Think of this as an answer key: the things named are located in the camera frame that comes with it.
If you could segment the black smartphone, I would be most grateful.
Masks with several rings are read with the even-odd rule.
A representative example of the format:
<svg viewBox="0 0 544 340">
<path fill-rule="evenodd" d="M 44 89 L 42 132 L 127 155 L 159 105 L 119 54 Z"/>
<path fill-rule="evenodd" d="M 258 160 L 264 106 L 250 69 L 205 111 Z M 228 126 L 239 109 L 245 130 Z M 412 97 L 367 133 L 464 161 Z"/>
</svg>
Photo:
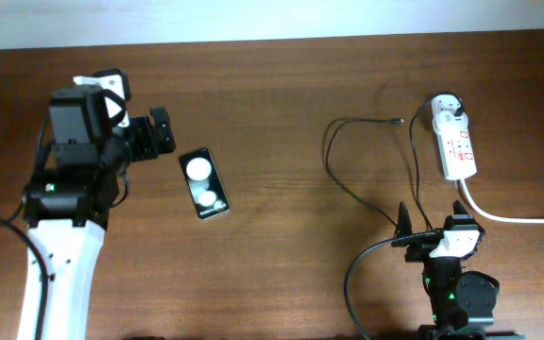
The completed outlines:
<svg viewBox="0 0 544 340">
<path fill-rule="evenodd" d="M 200 221 L 230 211 L 229 200 L 208 148 L 185 153 L 178 162 Z"/>
</svg>

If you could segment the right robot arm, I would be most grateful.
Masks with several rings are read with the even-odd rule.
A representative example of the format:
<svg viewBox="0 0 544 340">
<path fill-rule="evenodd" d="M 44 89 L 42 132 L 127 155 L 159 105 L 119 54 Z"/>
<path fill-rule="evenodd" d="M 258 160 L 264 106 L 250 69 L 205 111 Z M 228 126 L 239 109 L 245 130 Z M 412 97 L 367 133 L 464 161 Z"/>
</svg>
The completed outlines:
<svg viewBox="0 0 544 340">
<path fill-rule="evenodd" d="M 484 339 L 494 323 L 500 283 L 479 271 L 465 271 L 462 262 L 477 252 L 484 228 L 458 201 L 439 229 L 414 233 L 406 206 L 399 205 L 392 247 L 406 249 L 407 263 L 422 263 L 422 283 L 429 297 L 433 324 L 422 325 L 417 337 Z"/>
</svg>

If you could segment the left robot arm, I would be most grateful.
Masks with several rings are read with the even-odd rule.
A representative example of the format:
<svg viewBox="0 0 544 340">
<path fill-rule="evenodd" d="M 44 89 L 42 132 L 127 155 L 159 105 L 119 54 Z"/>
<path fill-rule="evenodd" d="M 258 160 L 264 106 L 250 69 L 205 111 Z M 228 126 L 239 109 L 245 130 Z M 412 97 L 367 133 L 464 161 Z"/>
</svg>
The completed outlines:
<svg viewBox="0 0 544 340">
<path fill-rule="evenodd" d="M 133 162 L 175 150 L 165 108 L 121 125 L 126 101 L 99 85 L 53 92 L 54 138 L 23 190 L 28 266 L 18 336 L 82 339 L 111 209 L 127 196 L 118 181 Z"/>
</svg>

